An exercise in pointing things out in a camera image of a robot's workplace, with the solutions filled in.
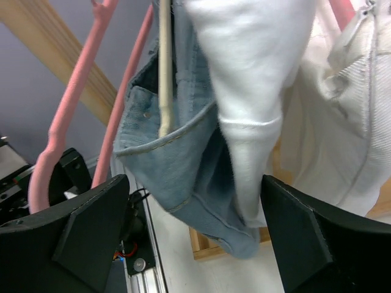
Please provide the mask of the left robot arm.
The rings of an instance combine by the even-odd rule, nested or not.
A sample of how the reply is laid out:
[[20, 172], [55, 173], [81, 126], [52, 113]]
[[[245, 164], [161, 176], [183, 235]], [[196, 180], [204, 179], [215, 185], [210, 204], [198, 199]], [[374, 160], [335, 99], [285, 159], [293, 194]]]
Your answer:
[[63, 152], [55, 165], [49, 182], [49, 203], [51, 206], [66, 200], [64, 193], [75, 188], [77, 194], [87, 192], [92, 184], [89, 170], [82, 155], [74, 148]]

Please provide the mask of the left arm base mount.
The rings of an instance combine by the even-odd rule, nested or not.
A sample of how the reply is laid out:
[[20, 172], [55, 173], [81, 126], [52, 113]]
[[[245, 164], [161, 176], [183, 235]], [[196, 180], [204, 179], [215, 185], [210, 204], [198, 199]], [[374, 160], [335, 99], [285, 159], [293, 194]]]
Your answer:
[[148, 195], [150, 193], [144, 188], [137, 189], [129, 195], [120, 232], [120, 243], [114, 253], [114, 259], [119, 259], [126, 265], [129, 276], [155, 265], [144, 208], [144, 200]]

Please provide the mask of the aluminium front rail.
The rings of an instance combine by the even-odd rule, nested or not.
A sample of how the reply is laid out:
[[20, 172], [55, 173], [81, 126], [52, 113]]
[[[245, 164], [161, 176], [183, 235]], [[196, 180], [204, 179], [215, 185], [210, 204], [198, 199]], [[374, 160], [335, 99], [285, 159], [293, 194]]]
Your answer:
[[133, 174], [127, 170], [118, 159], [111, 159], [111, 174], [125, 174], [130, 183], [130, 194], [138, 210], [135, 225], [136, 231], [132, 238], [120, 244], [123, 258], [125, 284], [127, 292], [160, 292], [168, 291], [155, 229], [148, 204], [148, 191], [139, 184]]

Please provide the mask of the pink hanger front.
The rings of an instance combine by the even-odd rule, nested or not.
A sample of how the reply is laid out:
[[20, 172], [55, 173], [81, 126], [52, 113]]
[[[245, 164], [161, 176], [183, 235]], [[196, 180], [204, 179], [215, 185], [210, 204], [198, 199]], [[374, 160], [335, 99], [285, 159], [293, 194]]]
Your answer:
[[[30, 178], [27, 199], [29, 203], [29, 212], [31, 214], [49, 208], [48, 188], [51, 175], [54, 166], [62, 156], [68, 127], [87, 82], [89, 72], [104, 37], [104, 33], [106, 32], [108, 24], [114, 14], [114, 10], [117, 7], [117, 1], [103, 1], [103, 3], [92, 1], [92, 6], [95, 18], [93, 26], [52, 120], [52, 124], [48, 131], [47, 146], [38, 156], [34, 171]], [[106, 128], [95, 174], [92, 180], [92, 187], [100, 185], [107, 177], [113, 140], [116, 136], [120, 118], [124, 110], [123, 99], [126, 87], [129, 80], [136, 72], [152, 22], [153, 7], [150, 5], [132, 49], [117, 96], [115, 97], [114, 108], [109, 117], [108, 126]]]

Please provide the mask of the pink hanger rear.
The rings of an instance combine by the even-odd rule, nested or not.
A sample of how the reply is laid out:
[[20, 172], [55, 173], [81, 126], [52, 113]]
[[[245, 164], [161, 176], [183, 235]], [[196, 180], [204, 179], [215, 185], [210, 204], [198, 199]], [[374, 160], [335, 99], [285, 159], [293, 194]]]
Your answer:
[[342, 31], [355, 16], [356, 11], [350, 0], [329, 0], [337, 24]]

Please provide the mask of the cream white garment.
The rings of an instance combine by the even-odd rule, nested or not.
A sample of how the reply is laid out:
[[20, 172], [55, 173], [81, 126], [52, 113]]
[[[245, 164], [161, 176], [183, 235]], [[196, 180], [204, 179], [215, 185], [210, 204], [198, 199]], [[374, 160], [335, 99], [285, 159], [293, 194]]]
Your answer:
[[328, 15], [285, 94], [280, 165], [295, 189], [365, 216], [390, 177], [390, 2], [367, 1], [343, 30]]

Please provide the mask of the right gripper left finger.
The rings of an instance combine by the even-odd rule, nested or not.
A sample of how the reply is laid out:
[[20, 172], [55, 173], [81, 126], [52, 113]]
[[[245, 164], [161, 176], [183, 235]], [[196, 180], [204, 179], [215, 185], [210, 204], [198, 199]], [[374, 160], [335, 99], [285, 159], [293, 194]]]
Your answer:
[[104, 292], [130, 184], [98, 187], [1, 226], [1, 292]]

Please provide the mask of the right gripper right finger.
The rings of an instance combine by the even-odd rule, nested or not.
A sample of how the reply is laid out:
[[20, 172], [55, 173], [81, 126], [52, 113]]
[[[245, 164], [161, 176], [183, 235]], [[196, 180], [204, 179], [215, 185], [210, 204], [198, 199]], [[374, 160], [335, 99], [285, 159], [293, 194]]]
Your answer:
[[285, 292], [390, 292], [390, 225], [265, 175], [261, 203]]

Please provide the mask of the light white shirt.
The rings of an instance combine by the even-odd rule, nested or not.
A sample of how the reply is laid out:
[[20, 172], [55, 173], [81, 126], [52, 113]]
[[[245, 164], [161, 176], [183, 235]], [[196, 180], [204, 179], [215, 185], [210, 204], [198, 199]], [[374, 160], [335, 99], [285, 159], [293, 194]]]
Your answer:
[[208, 61], [233, 167], [236, 208], [266, 225], [260, 183], [280, 136], [282, 98], [308, 44], [315, 1], [185, 1]]

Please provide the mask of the blue denim garment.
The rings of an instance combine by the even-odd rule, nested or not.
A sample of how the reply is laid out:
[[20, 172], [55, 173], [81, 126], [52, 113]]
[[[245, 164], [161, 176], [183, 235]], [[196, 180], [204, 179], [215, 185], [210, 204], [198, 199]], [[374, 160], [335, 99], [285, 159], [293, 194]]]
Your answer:
[[180, 1], [172, 3], [174, 130], [159, 137], [158, 48], [128, 83], [114, 154], [170, 214], [239, 259], [260, 235], [236, 211], [233, 170], [206, 58]]

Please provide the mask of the pink hanger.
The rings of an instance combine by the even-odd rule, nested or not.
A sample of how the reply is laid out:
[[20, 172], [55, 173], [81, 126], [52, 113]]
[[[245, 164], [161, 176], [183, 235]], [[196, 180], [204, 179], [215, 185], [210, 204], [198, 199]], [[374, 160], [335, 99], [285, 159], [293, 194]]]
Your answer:
[[329, 0], [337, 24], [342, 31], [355, 16], [356, 11], [350, 0]]
[[[106, 32], [108, 24], [114, 14], [114, 10], [117, 7], [117, 1], [103, 1], [103, 3], [92, 1], [92, 6], [95, 18], [93, 26], [52, 120], [52, 124], [48, 131], [47, 146], [38, 156], [34, 171], [30, 178], [27, 199], [29, 203], [29, 212], [31, 214], [49, 208], [48, 188], [51, 175], [54, 166], [62, 156], [68, 127], [87, 82], [89, 72], [104, 37], [104, 33]], [[129, 80], [136, 72], [152, 22], [153, 7], [150, 5], [132, 49], [117, 96], [115, 97], [114, 108], [109, 117], [108, 126], [106, 128], [95, 174], [92, 180], [92, 187], [100, 185], [107, 177], [113, 140], [116, 136], [120, 118], [124, 110], [123, 99], [126, 87]]]

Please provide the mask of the cream hanger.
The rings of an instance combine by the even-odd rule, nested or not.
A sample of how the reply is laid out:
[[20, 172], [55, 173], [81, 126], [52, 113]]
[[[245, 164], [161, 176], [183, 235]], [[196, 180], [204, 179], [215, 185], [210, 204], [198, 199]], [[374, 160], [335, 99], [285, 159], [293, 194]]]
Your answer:
[[159, 65], [158, 99], [160, 110], [159, 137], [173, 131], [173, 80], [172, 80], [172, 35], [171, 1], [159, 1]]

